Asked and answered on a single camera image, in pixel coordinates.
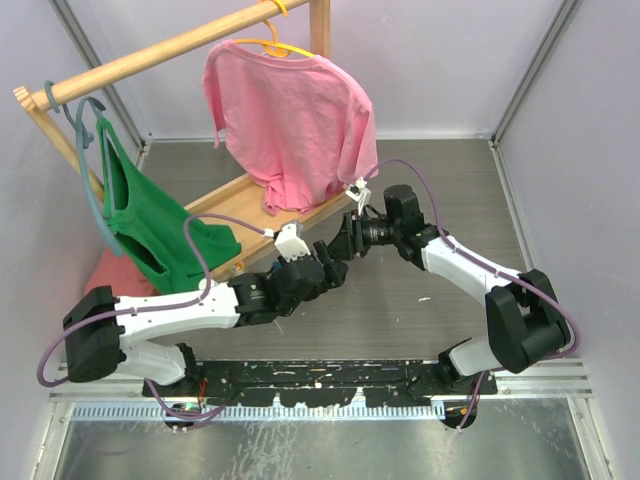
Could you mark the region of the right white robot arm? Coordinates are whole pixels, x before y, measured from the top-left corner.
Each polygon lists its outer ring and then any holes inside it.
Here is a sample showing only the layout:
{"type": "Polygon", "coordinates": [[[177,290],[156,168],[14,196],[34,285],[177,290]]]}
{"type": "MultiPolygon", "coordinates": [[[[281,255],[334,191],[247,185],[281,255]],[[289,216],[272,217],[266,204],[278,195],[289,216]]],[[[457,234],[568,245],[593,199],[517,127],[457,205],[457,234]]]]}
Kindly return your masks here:
{"type": "Polygon", "coordinates": [[[384,212],[370,206],[364,180],[348,186],[346,194],[356,208],[344,215],[329,244],[335,259],[350,261],[374,246],[392,245],[402,259],[448,280],[484,307],[485,335],[464,340],[438,356],[438,379],[444,390],[462,393],[475,375],[497,369],[518,374],[572,345],[573,333],[544,273],[504,268],[467,249],[425,221],[408,185],[385,190],[384,212]]]}

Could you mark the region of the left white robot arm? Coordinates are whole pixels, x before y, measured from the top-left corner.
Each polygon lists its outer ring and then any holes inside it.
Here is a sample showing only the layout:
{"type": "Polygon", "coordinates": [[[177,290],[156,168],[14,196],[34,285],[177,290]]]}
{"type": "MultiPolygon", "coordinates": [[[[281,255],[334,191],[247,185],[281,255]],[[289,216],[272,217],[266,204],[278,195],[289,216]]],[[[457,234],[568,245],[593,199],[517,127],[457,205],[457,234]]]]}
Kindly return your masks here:
{"type": "Polygon", "coordinates": [[[154,339],[268,324],[342,286],[347,265],[324,242],[314,248],[295,260],[280,257],[266,273],[243,273],[202,293],[117,297],[108,286],[92,289],[63,320],[69,381],[92,382],[120,372],[166,385],[178,396],[191,395],[200,384],[193,352],[158,346],[154,339]]]}

